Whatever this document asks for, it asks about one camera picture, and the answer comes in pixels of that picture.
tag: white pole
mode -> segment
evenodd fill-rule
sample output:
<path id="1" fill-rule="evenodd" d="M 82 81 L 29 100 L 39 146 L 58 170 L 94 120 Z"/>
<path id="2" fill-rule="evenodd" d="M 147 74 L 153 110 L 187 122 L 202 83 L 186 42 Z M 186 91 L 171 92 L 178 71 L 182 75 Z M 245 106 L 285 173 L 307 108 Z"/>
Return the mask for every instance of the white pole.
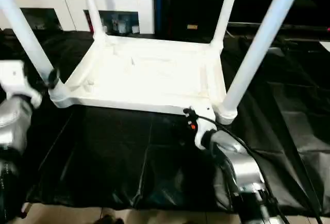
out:
<path id="1" fill-rule="evenodd" d="M 227 29 L 230 14 L 233 9 L 234 1 L 235 0 L 223 0 L 216 31 L 214 32 L 215 34 L 211 41 L 211 46 L 215 47 L 217 50 L 220 50 L 220 51 L 223 48 L 223 38 L 226 33 L 226 29 Z"/>
<path id="2" fill-rule="evenodd" d="M 37 69 L 42 80 L 48 82 L 48 76 L 53 66 L 48 60 L 35 34 L 32 32 L 22 11 L 14 0 L 0 0 L 0 8 L 4 12 L 18 40 Z"/>
<path id="3" fill-rule="evenodd" d="M 96 7 L 95 0 L 86 0 L 86 1 L 89 10 L 89 16 L 91 18 L 94 29 L 94 38 L 96 38 L 97 36 L 104 34 L 100 13 L 98 12 L 98 9 Z"/>
<path id="4" fill-rule="evenodd" d="M 230 86 L 219 106 L 220 121 L 230 124 L 237 115 L 237 106 L 260 66 L 268 48 L 281 27 L 294 0 L 273 0 L 263 22 Z"/>
<path id="5" fill-rule="evenodd" d="M 42 80 L 48 83 L 48 76 L 53 70 L 53 66 L 27 23 L 22 11 L 14 0 L 0 0 L 0 8 Z M 65 108 L 72 105 L 69 98 L 70 93 L 61 80 L 59 80 L 54 89 L 49 89 L 48 92 L 50 99 L 56 106 Z"/>

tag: tiled floor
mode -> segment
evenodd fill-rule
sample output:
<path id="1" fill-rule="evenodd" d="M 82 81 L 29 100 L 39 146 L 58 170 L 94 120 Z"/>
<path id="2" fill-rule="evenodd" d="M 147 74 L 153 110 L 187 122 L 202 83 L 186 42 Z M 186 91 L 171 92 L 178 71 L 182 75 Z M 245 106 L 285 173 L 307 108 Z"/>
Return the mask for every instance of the tiled floor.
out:
<path id="1" fill-rule="evenodd" d="M 11 224 L 92 224 L 101 216 L 112 215 L 122 218 L 125 224 L 239 224 L 237 215 L 223 213 L 184 212 L 184 211 L 114 211 L 90 207 L 75 209 L 64 206 L 46 206 L 33 204 L 25 219 L 16 219 Z M 291 224 L 317 224 L 312 218 L 289 216 Z M 324 224 L 330 224 L 330 218 L 323 218 Z"/>

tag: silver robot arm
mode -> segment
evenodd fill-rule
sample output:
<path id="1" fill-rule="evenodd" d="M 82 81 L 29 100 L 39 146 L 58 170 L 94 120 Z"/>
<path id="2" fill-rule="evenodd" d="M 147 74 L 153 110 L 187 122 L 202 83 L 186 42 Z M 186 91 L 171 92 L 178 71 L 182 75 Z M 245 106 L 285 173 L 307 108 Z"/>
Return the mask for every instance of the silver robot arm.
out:
<path id="1" fill-rule="evenodd" d="M 247 146 L 242 145 L 244 142 L 224 130 L 218 130 L 213 115 L 205 116 L 206 112 L 200 112 L 198 108 L 185 109 L 184 112 L 188 124 L 196 130 L 196 146 L 209 150 L 216 165 L 222 169 L 233 208 L 241 222 L 284 223 L 278 216 L 276 199 L 268 191 L 257 162 L 246 150 Z"/>
<path id="2" fill-rule="evenodd" d="M 42 97 L 30 87 L 21 61 L 0 61 L 0 85 L 7 96 L 0 104 L 0 223 L 6 223 L 22 213 L 21 159 L 32 112 Z"/>

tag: black plastic sheet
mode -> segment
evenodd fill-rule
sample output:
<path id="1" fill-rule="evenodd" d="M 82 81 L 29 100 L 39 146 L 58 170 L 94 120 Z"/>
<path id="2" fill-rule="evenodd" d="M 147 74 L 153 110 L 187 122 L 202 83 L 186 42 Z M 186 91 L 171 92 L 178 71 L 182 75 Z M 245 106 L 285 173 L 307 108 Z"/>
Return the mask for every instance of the black plastic sheet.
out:
<path id="1" fill-rule="evenodd" d="M 38 37 L 63 81 L 92 43 L 85 33 Z M 15 50 L 2 59 L 26 59 L 16 43 L 8 43 Z M 227 85 L 248 45 L 225 40 L 221 60 Z M 230 126 L 255 150 L 285 214 L 311 215 L 308 197 L 330 216 L 329 58 L 315 42 L 274 44 Z M 33 116 L 24 159 L 31 202 L 232 212 L 221 170 L 194 146 L 183 116 L 57 109 L 45 97 Z"/>

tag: cabinet door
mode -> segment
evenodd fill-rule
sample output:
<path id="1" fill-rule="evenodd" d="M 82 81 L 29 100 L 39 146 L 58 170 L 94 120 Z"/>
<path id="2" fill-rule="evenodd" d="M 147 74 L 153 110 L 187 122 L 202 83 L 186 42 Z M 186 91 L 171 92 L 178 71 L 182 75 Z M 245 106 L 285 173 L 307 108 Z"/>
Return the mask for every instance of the cabinet door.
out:
<path id="1" fill-rule="evenodd" d="M 90 27 L 86 18 L 88 7 L 86 0 L 65 0 L 67 2 L 72 20 L 77 30 L 89 31 Z M 154 6 L 153 0 L 95 0 L 101 18 L 105 12 L 108 16 L 114 12 L 118 15 L 138 15 L 138 25 L 141 34 L 154 33 Z"/>
<path id="2" fill-rule="evenodd" d="M 46 28 L 42 24 L 54 22 L 63 30 L 75 30 L 65 0 L 15 0 L 32 28 Z M 0 10 L 0 28 L 11 28 Z"/>

